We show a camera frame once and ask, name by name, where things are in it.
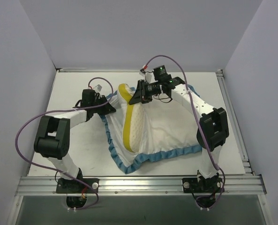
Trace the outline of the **cream yellow pillow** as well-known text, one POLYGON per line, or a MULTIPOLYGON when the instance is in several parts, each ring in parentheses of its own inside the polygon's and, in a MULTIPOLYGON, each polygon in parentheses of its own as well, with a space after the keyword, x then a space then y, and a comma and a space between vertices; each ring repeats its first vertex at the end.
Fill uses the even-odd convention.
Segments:
POLYGON ((138 153, 143 136, 145 117, 143 105, 142 103, 130 104, 134 92, 125 83, 118 86, 117 95, 123 114, 123 145, 129 152, 138 153))

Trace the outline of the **blue white pillowcase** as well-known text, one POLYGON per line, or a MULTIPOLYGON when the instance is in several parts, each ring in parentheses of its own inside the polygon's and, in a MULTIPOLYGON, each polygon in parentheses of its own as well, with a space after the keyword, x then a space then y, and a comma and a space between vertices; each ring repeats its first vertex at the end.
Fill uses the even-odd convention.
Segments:
POLYGON ((133 173, 146 161, 157 162, 202 150, 196 138, 197 124, 193 115, 175 101, 143 104, 145 117, 140 150, 138 153, 126 150, 122 142, 123 114, 117 91, 106 97, 116 112, 101 116, 101 120, 105 124, 110 155, 122 172, 133 173))

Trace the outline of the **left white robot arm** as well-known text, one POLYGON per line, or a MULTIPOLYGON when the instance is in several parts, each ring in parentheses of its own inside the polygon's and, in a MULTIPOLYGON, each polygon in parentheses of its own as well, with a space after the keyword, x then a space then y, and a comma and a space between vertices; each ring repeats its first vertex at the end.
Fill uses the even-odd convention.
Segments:
POLYGON ((105 116, 116 112, 104 95, 96 90, 84 89, 82 98, 72 111, 53 116, 41 117, 34 141, 34 151, 47 158, 67 180, 67 188, 78 193, 83 189, 82 171, 76 166, 68 151, 70 147, 70 129, 89 121, 94 114, 105 116))

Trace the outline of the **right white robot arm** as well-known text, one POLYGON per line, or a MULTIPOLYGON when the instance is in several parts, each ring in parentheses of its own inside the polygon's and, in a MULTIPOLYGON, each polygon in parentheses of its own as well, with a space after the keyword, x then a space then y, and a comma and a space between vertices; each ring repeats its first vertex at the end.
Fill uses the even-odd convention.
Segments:
POLYGON ((224 108, 215 108, 196 95, 187 84, 187 79, 173 78, 167 73, 165 66, 152 71, 155 82, 139 80, 137 88, 130 99, 130 104, 148 103, 157 94, 166 94, 188 110, 197 123, 197 140, 202 146, 202 158, 197 171, 197 187, 207 192, 213 187, 212 178, 220 171, 218 166, 222 146, 229 136, 227 113, 224 108))

